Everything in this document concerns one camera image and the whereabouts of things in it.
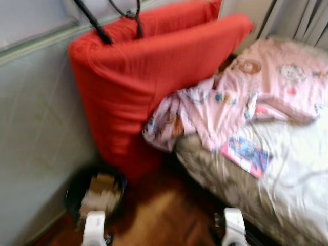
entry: curtain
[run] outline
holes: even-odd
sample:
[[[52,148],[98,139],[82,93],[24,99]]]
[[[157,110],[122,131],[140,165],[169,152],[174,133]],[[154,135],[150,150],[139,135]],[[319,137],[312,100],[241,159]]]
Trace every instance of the curtain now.
[[[260,37],[271,34],[328,50],[328,0],[276,0]]]

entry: colorful book cover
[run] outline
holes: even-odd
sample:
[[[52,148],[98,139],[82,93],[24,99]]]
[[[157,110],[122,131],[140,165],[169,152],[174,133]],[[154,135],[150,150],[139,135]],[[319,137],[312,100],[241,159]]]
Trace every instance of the colorful book cover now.
[[[272,155],[255,147],[246,139],[233,136],[221,149],[221,153],[256,178],[262,178]]]

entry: red cushion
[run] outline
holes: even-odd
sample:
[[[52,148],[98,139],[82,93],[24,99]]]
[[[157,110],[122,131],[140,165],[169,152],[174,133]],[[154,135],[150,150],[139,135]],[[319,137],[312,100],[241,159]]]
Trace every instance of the red cushion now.
[[[252,28],[245,16],[217,22],[221,0],[191,1],[105,26],[113,44],[89,33],[69,48],[94,140],[104,160],[135,182],[158,168],[162,154],[141,136],[159,102],[211,76]]]

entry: pink blanket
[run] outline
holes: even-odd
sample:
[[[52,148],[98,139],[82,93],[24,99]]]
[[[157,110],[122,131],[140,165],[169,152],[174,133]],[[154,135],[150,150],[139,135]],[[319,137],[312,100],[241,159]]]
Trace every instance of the pink blanket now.
[[[165,98],[143,129],[147,142],[172,151],[197,132],[204,148],[219,149],[248,121],[309,124],[328,105],[328,66],[292,43],[259,40],[217,77]]]

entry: white object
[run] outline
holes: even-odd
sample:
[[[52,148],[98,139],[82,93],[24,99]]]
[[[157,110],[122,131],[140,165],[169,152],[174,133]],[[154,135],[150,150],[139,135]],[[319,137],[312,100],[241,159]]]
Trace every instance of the white object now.
[[[222,246],[229,246],[232,243],[247,246],[245,238],[245,224],[240,209],[225,208],[225,235]]]
[[[104,240],[104,211],[91,211],[87,215],[82,246],[106,246]]]

